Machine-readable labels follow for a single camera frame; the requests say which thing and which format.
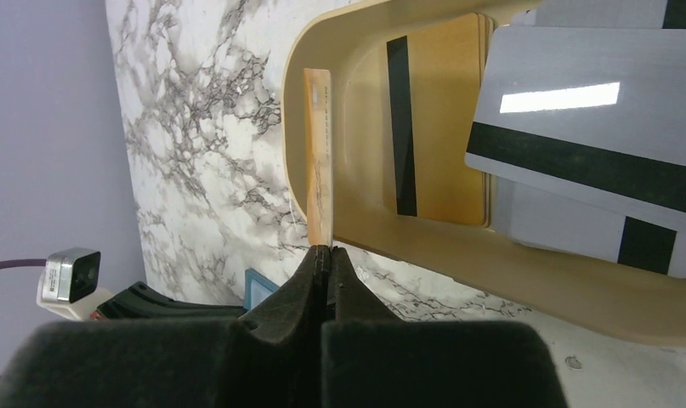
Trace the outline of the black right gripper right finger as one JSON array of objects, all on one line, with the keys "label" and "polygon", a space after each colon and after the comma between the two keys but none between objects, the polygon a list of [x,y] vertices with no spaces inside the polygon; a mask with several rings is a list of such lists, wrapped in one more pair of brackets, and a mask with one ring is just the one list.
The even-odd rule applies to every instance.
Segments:
[{"label": "black right gripper right finger", "polygon": [[399,319],[332,251],[336,315],[322,328],[325,407],[564,407],[538,333],[507,320]]}]

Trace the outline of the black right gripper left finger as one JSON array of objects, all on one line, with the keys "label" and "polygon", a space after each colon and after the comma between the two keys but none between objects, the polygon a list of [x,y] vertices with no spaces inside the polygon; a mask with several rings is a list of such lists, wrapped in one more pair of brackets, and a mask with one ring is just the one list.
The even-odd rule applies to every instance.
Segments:
[{"label": "black right gripper left finger", "polygon": [[327,249],[243,316],[58,322],[0,376],[0,407],[317,407]]}]

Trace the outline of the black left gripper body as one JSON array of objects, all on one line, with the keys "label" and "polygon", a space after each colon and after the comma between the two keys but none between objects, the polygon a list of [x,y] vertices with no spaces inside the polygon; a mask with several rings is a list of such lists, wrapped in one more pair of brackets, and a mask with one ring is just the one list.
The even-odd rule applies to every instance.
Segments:
[{"label": "black left gripper body", "polygon": [[139,281],[97,307],[98,320],[218,317],[237,319],[242,306],[186,303],[166,297]]}]

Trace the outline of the orange gold credit card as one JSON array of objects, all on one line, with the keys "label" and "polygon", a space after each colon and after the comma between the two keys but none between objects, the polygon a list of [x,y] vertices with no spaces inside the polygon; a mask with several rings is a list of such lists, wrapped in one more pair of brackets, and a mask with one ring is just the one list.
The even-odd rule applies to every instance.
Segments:
[{"label": "orange gold credit card", "polygon": [[309,243],[333,246],[332,78],[328,70],[303,70],[306,190]]}]

